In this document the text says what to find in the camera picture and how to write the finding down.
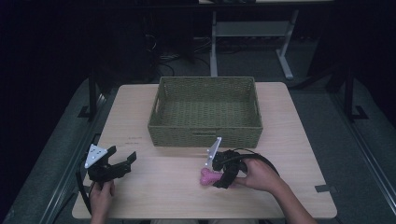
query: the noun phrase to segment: woven basket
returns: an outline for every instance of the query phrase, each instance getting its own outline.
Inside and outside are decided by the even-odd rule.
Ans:
[[[154,146],[256,147],[262,118],[253,77],[162,77],[148,122]]]

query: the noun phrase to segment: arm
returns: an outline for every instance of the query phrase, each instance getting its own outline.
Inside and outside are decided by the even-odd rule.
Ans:
[[[246,159],[247,176],[237,177],[235,183],[251,189],[268,191],[276,198],[289,224],[317,223],[291,191],[289,185],[267,164]]]
[[[114,181],[104,183],[101,188],[98,183],[94,183],[90,194],[92,219],[91,224],[104,224],[107,219],[108,210],[115,193]]]

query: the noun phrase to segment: dark floor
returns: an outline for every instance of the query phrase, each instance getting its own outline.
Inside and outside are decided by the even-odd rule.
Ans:
[[[317,42],[293,41],[288,51],[294,80],[283,77],[275,49],[278,41],[257,48],[242,48],[219,54],[219,76],[252,76],[257,81],[280,81],[288,86],[301,83],[311,62]],[[208,53],[196,53],[195,63],[178,59],[159,65],[158,76],[209,76]],[[343,90],[328,93],[325,77],[303,90],[290,91],[318,164],[332,192],[337,218],[319,223],[396,223],[395,213],[363,154],[368,146],[390,183],[396,183],[396,130],[374,103],[370,93],[355,81],[354,105],[360,105],[368,119],[346,119],[340,103]],[[88,223],[71,215],[77,198],[74,164],[89,143],[97,139],[117,94],[113,89],[99,104],[92,122],[79,118],[88,102],[88,81],[81,83],[44,147],[4,223]],[[356,131],[362,137],[361,143]],[[283,220],[272,220],[283,223]],[[139,220],[110,220],[109,223],[138,223]]]

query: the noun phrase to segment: dark background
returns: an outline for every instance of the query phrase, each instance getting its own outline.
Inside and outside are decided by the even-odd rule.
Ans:
[[[191,37],[210,34],[211,14],[203,11],[157,13],[156,23],[145,26],[139,13],[97,12],[89,5],[97,2],[0,1],[1,220],[91,71],[102,91],[149,82],[156,59],[144,48],[148,29],[159,43],[184,49],[186,58]],[[302,9],[293,38],[322,36],[309,76],[345,64],[396,126],[395,10],[390,0],[335,1],[330,14]],[[177,35],[176,26],[182,27]]]

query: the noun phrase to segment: pink object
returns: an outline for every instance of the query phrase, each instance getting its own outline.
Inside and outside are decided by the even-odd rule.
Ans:
[[[207,168],[202,168],[201,170],[201,185],[208,186],[214,184],[216,181],[220,180],[222,173],[217,173],[210,171]]]

